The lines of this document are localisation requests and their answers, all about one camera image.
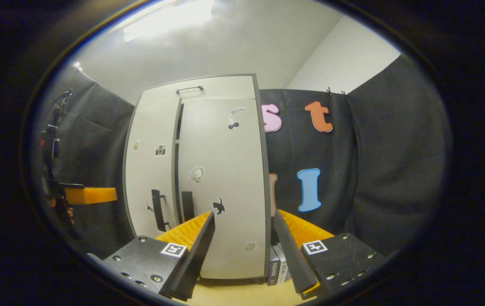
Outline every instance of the sticker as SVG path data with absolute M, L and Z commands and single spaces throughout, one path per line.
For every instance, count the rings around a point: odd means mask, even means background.
M 248 242 L 247 244 L 244 245 L 244 250 L 247 250 L 247 251 L 252 251 L 255 249 L 255 242 Z
M 238 112 L 241 111 L 246 112 L 246 108 L 239 106 L 227 112 L 227 120 L 229 121 L 229 125 L 227 126 L 227 128 L 229 130 L 232 130 L 233 128 L 238 128 L 240 126 L 240 123 L 236 122 L 233 118 L 231 118 L 231 116 L 235 116 Z
M 227 117 L 227 120 L 229 120 L 229 125 L 227 126 L 229 130 L 232 130 L 233 128 L 238 128 L 240 126 L 240 124 L 238 122 L 235 122 L 235 120 L 233 120 L 233 118 L 231 117 Z
M 167 246 L 165 246 L 165 248 L 161 251 L 161 254 L 180 258 L 184 254 L 186 248 L 186 246 L 181 246 L 180 244 L 173 244 L 169 242 Z
M 331 132 L 333 130 L 333 124 L 326 122 L 326 117 L 324 116 L 324 114 L 329 114 L 329 108 L 322 107 L 322 104 L 319 101 L 314 101 L 305 106 L 305 110 L 310 112 L 312 124 L 316 130 L 324 133 Z
M 275 115 L 280 112 L 278 107 L 274 104 L 266 104 L 261 106 L 263 112 L 263 123 L 265 124 L 265 133 L 276 132 L 282 127 L 282 118 Z
M 276 201 L 275 201 L 275 182 L 278 180 L 278 176 L 274 173 L 269 173 L 269 190 L 271 191 L 271 217 L 276 213 Z
M 147 201 L 146 201 L 146 206 L 147 206 L 147 210 L 149 210 L 153 213 L 153 209 L 151 209 L 150 204 L 148 204 Z
M 203 180 L 203 176 L 205 175 L 203 167 L 195 167 L 193 171 L 190 173 L 190 178 L 192 181 L 196 183 L 200 183 Z
M 318 200 L 318 176 L 320 176 L 320 169 L 316 168 L 301 170 L 297 173 L 297 178 L 303 185 L 303 203 L 297 209 L 303 213 L 322 206 Z
M 167 145 L 161 144 L 157 149 L 155 149 L 155 156 L 164 156 L 167 151 Z
M 242 107 L 242 106 L 239 106 L 239 107 L 235 107 L 233 108 L 232 110 L 230 110 L 227 115 L 229 116 L 234 116 L 236 115 L 238 112 L 240 111 L 243 111 L 243 112 L 246 112 L 246 107 Z
M 221 213 L 224 213 L 225 212 L 225 207 L 223 206 L 223 200 L 221 198 L 218 198 L 219 200 L 219 203 L 218 202 L 212 202 L 212 206 L 218 210 L 218 212 L 216 213 L 217 215 L 221 215 Z
M 309 255 L 314 255 L 318 252 L 325 252 L 327 251 L 326 246 L 324 246 L 323 242 L 321 240 L 316 240 L 313 242 L 307 242 L 306 244 L 303 244 L 306 253 Z

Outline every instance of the yellow foam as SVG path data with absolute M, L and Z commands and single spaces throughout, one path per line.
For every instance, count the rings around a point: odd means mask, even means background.
M 203 213 L 193 219 L 190 219 L 173 229 L 168 230 L 167 232 L 157 236 L 157 240 L 161 240 L 164 242 L 171 242 L 173 244 L 181 244 L 183 246 L 187 246 L 188 250 L 191 250 L 195 239 L 203 229 L 205 222 L 207 221 L 210 211 Z
M 118 199 L 115 188 L 65 188 L 65 195 L 71 205 L 103 203 Z
M 289 229 L 289 232 L 293 237 L 293 240 L 295 241 L 298 250 L 301 250 L 301 246 L 303 246 L 303 244 L 306 244 L 307 242 L 335 237 L 334 234 L 331 234 L 330 232 L 323 230 L 316 225 L 304 219 L 301 219 L 300 217 L 297 217 L 296 215 L 292 215 L 291 213 L 285 212 L 280 209 L 278 209 L 278 212 L 285 220 L 287 228 Z M 310 294 L 318 290 L 320 287 L 320 283 L 316 282 L 314 286 L 303 291 L 303 294 Z

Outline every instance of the white cabinet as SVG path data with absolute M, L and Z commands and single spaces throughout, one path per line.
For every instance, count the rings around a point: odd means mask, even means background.
M 135 234 L 162 233 L 159 211 L 148 209 L 151 190 L 161 195 L 155 201 L 169 223 L 165 230 L 213 211 L 216 230 L 204 278 L 268 272 L 271 204 L 257 93 L 255 75 L 162 85 L 143 93 L 128 133 L 125 191 Z

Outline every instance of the yellow gripper pad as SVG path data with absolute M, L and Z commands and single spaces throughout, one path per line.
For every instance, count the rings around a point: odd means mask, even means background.
M 332 238 L 335 235 L 331 234 L 330 232 L 323 230 L 316 225 L 297 217 L 296 215 L 292 215 L 291 213 L 285 212 L 283 210 L 278 209 L 278 212 L 282 215 L 283 219 L 286 221 L 287 228 L 297 248 L 301 250 L 303 244 L 307 242 L 312 242 L 316 240 L 324 240 L 327 238 Z M 318 290 L 320 288 L 320 283 L 316 282 L 316 285 L 306 289 L 303 291 L 304 295 L 311 294 L 312 292 Z
M 207 221 L 211 211 L 198 215 L 193 219 L 190 219 L 175 228 L 172 228 L 165 233 L 157 236 L 157 240 L 163 242 L 171 242 L 173 244 L 180 244 L 187 246 L 188 250 L 191 250 L 195 239 L 199 235 L 205 222 Z

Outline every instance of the blue letter i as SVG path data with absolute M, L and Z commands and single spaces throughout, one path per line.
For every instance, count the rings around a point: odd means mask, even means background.
M 299 211 L 311 211 L 322 206 L 318 201 L 318 176 L 320 169 L 305 169 L 297 173 L 297 178 L 303 185 L 303 203 L 298 207 Z

